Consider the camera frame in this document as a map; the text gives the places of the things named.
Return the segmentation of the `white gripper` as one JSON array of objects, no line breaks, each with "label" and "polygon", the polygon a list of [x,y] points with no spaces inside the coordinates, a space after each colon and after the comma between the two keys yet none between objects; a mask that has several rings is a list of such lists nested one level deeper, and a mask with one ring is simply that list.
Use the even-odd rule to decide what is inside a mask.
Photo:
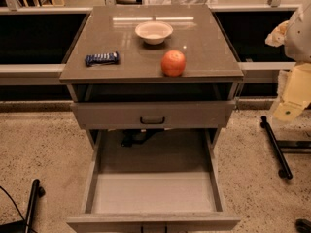
[{"label": "white gripper", "polygon": [[[265,43],[280,47],[285,42],[289,22],[283,21],[266,37]],[[300,116],[311,103],[311,64],[298,63],[287,73],[287,80],[281,94],[281,101],[273,112],[280,121],[291,122]]]}]

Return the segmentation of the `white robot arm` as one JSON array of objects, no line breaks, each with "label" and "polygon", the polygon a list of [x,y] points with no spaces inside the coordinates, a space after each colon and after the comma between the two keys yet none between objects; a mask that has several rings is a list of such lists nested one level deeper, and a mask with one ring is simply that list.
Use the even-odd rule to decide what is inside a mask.
[{"label": "white robot arm", "polygon": [[311,104],[311,3],[304,3],[289,20],[280,23],[266,37],[271,47],[284,46],[285,55],[295,61],[289,72],[281,72],[281,86],[273,116],[293,121]]}]

